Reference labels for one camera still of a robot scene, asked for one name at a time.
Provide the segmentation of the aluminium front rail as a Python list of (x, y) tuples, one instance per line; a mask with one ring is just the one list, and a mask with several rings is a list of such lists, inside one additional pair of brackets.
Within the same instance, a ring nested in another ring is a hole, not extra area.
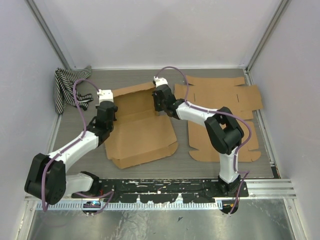
[(237, 180), (231, 189), (215, 179), (100, 179), (94, 180), (88, 191), (81, 191), (79, 186), (69, 182), (66, 188), (52, 185), (45, 192), (45, 200), (55, 205), (68, 195), (102, 199), (110, 194), (113, 203), (173, 203), (179, 196), (184, 203), (209, 203), (215, 198), (296, 196), (291, 183), (281, 179)]

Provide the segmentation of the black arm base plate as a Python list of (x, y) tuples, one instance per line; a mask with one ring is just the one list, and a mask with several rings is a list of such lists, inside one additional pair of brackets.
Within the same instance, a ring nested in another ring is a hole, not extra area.
[(217, 179), (102, 179), (99, 194), (113, 191), (112, 203), (174, 203), (178, 197), (187, 203), (214, 203), (215, 198), (234, 198), (238, 185), (229, 192)]

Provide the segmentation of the brown cardboard box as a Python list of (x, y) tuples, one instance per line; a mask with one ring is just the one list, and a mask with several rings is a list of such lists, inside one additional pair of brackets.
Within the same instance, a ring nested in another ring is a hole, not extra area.
[(155, 111), (154, 90), (147, 82), (112, 91), (118, 111), (104, 145), (107, 158), (120, 169), (170, 157), (178, 149), (170, 118)]

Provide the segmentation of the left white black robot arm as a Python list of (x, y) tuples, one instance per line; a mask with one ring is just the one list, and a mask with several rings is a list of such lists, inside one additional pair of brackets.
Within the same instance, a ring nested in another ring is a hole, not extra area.
[(99, 177), (87, 171), (67, 174), (80, 158), (102, 145), (114, 129), (118, 111), (115, 103), (101, 101), (96, 109), (96, 116), (78, 137), (50, 154), (38, 153), (33, 158), (24, 185), (27, 194), (40, 199), (44, 205), (55, 205), (72, 194), (91, 199), (98, 197), (101, 192)]

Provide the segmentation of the black white striped cloth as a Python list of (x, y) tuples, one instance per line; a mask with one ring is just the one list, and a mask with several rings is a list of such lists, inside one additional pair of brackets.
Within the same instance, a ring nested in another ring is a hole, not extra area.
[(81, 70), (68, 70), (59, 67), (55, 70), (54, 103), (57, 114), (62, 114), (67, 105), (77, 107), (73, 94), (74, 84), (77, 80), (88, 79), (91, 74), (92, 67), (90, 65)]

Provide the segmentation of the right aluminium corner post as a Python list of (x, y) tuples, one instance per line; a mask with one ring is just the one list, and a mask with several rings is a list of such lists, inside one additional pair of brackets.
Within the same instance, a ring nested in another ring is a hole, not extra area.
[(252, 57), (250, 58), (247, 66), (245, 68), (246, 73), (249, 73), (251, 71), (251, 69), (253, 68), (253, 66), (255, 65), (255, 62), (257, 61), (258, 57), (260, 56), (260, 54), (261, 54), (262, 50), (264, 49), (265, 45), (267, 44), (269, 38), (272, 36), (273, 31), (276, 29), (277, 24), (279, 23), (282, 15), (286, 11), (286, 9), (290, 3), (291, 3), (291, 0), (281, 0), (279, 2), (279, 5), (277, 6), (266, 30), (264, 31), (262, 38), (260, 39), (257, 47), (255, 48), (255, 51), (254, 51)]

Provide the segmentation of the left aluminium corner post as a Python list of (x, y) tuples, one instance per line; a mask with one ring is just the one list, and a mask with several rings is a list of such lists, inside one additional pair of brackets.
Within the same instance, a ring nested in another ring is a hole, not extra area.
[(68, 70), (77, 70), (78, 68), (67, 49), (47, 4), (43, 0), (26, 0), (25, 2), (36, 18), (36, 21), (57, 54), (59, 60), (62, 62), (62, 65)]

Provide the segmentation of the aluminium corner post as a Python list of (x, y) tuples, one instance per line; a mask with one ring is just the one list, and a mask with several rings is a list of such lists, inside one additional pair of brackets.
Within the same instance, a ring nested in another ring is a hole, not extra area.
[(59, 60), (62, 62), (62, 65), (68, 70), (77, 70), (78, 68), (67, 49), (47, 4), (43, 0), (26, 0), (25, 2), (36, 18), (36, 21), (57, 54)]
[(281, 0), (279, 2), (279, 5), (277, 6), (266, 30), (264, 31), (262, 38), (260, 39), (257, 47), (255, 48), (255, 51), (254, 51), (252, 57), (250, 58), (247, 66), (245, 68), (246, 73), (249, 73), (251, 71), (251, 69), (253, 68), (253, 66), (255, 65), (255, 62), (257, 61), (258, 57), (260, 56), (260, 54), (261, 54), (262, 50), (264, 49), (265, 45), (267, 44), (269, 38), (272, 36), (273, 31), (276, 29), (277, 24), (279, 23), (282, 15), (286, 11), (286, 9), (290, 3), (291, 3), (291, 0)]

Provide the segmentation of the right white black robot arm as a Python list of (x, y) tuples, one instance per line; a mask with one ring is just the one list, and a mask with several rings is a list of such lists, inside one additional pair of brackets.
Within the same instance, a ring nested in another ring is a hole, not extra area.
[(212, 147), (219, 153), (218, 184), (225, 197), (232, 197), (241, 188), (238, 173), (238, 147), (244, 131), (227, 107), (201, 108), (182, 98), (177, 99), (167, 84), (157, 85), (152, 92), (154, 108), (177, 120), (193, 122), (204, 127)]

